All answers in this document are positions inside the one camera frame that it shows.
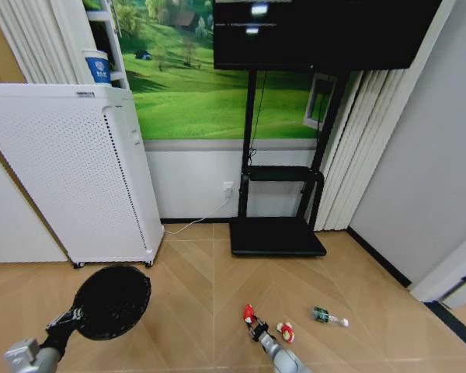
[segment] green grass mural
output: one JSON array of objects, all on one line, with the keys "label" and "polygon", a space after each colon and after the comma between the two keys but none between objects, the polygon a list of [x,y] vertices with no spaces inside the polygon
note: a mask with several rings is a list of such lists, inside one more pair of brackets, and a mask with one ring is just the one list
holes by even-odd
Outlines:
[{"label": "green grass mural", "polygon": [[[206,2],[117,2],[123,31],[120,46],[144,139],[243,136],[247,72],[214,70],[212,32],[207,21],[210,7]],[[149,16],[147,5],[162,7],[162,10],[152,8],[153,13],[158,13],[155,19]],[[194,12],[193,21],[198,26],[202,17],[205,33],[194,32],[194,23],[189,30],[173,26],[171,19],[176,19],[179,12]],[[151,60],[137,59],[135,51],[147,51]],[[260,71],[256,110],[263,78],[264,73]],[[315,130],[302,124],[311,80],[312,75],[308,73],[268,73],[257,138],[315,136]]]}]

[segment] television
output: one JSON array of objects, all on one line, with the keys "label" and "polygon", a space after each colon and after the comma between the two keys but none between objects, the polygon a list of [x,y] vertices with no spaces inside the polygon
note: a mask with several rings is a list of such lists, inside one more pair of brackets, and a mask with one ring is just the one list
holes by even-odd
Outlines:
[{"label": "television", "polygon": [[216,0],[214,67],[408,68],[441,0]]}]

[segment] baseboard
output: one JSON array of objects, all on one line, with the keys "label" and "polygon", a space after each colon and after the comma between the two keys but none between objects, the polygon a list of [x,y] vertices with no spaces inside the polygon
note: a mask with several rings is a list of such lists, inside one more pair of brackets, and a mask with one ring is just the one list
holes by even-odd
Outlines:
[{"label": "baseboard", "polygon": [[368,241],[363,239],[359,233],[351,227],[347,228],[347,232],[357,241],[395,280],[404,288],[407,288],[412,282],[388,260],[384,258]]},{"label": "baseboard", "polygon": [[[232,218],[207,218],[202,221],[198,221],[197,224],[210,224],[210,223],[229,223]],[[162,218],[162,224],[179,224],[179,223],[191,223],[192,221],[200,220],[200,218]]]},{"label": "baseboard", "polygon": [[443,307],[439,302],[427,302],[425,306],[429,308],[440,320],[447,325],[450,330],[457,334],[459,338],[466,343],[466,325],[452,315],[448,309]]}]

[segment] blue and white cup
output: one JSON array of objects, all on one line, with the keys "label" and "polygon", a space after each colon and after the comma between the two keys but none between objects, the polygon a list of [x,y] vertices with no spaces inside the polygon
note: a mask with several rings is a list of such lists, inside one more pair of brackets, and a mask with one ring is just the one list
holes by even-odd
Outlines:
[{"label": "blue and white cup", "polygon": [[112,86],[107,53],[96,49],[84,49],[83,55],[95,83]]}]

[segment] tv stand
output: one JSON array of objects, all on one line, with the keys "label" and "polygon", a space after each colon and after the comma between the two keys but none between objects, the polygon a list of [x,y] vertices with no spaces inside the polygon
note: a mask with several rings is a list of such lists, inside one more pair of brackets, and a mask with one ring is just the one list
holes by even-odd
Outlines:
[{"label": "tv stand", "polygon": [[[314,234],[319,202],[325,178],[320,171],[323,155],[328,144],[336,114],[349,80],[349,71],[341,71],[337,76],[332,100],[322,131],[318,133],[318,145],[310,167],[303,166],[250,166],[249,149],[252,136],[252,117],[256,97],[257,70],[249,70],[249,86],[245,110],[245,130],[243,136],[242,174],[238,199],[238,217],[230,222],[231,252],[238,256],[324,256],[326,249]],[[248,218],[247,202],[251,181],[303,181],[305,187],[294,217]],[[305,221],[311,195],[311,214]]]}]

